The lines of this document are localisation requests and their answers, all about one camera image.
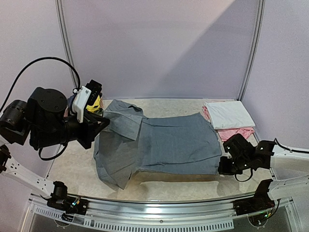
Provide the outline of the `grey blue button shirt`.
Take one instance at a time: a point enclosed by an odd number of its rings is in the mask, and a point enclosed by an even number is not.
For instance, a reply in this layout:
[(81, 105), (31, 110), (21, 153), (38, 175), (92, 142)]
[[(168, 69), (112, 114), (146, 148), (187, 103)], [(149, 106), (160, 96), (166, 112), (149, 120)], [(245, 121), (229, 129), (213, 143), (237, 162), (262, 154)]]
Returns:
[(148, 118), (133, 104), (113, 100), (110, 120), (95, 140), (99, 179), (124, 189), (135, 172), (216, 175), (222, 151), (213, 126), (200, 113)]

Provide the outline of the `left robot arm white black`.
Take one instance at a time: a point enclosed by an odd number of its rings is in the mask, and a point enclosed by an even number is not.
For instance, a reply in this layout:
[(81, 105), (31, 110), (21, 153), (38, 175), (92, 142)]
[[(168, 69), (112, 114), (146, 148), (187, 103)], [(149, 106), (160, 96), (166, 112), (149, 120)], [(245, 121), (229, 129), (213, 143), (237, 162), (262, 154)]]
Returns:
[(49, 181), (20, 165), (10, 154), (7, 144), (23, 145), (26, 139), (36, 151), (53, 145), (67, 148), (78, 141), (89, 149), (95, 137), (106, 128), (110, 120), (84, 111), (84, 118), (64, 116), (68, 103), (64, 94), (55, 89), (38, 87), (28, 101), (15, 100), (0, 117), (0, 173), (31, 188), (62, 210), (72, 205), (67, 187), (59, 181)]

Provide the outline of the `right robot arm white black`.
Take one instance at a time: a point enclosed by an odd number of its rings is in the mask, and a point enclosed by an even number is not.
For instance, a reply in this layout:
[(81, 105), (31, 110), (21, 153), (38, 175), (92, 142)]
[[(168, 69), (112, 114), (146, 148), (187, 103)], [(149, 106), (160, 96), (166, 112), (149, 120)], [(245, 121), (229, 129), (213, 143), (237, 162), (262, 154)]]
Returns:
[[(241, 134), (235, 134), (223, 143), (223, 147), (231, 157), (220, 158), (219, 174), (236, 176), (243, 174), (244, 170), (249, 169), (252, 173), (259, 168), (309, 172), (309, 151), (285, 147), (278, 140), (262, 140), (257, 146), (253, 146)], [(249, 203), (254, 211), (261, 210), (267, 205), (268, 200), (308, 195), (309, 175), (283, 180), (264, 180), (255, 193)]]

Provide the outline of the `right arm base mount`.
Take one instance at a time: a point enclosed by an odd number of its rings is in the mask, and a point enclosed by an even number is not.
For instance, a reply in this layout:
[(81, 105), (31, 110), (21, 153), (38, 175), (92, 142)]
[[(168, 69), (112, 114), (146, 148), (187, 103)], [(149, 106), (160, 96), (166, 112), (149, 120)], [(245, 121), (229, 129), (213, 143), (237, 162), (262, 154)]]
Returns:
[(252, 197), (233, 201), (233, 209), (236, 211), (236, 215), (250, 214), (274, 207), (275, 202), (268, 196), (268, 188), (271, 182), (273, 182), (272, 179), (263, 180)]

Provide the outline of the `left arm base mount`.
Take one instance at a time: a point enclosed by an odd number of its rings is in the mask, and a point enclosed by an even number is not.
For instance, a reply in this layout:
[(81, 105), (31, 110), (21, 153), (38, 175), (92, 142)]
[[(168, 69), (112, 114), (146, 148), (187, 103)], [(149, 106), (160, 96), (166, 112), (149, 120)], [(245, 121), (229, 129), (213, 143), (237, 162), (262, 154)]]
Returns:
[(89, 200), (81, 196), (69, 196), (68, 188), (63, 182), (55, 181), (53, 184), (54, 190), (47, 200), (47, 206), (65, 211), (66, 214), (86, 215)]

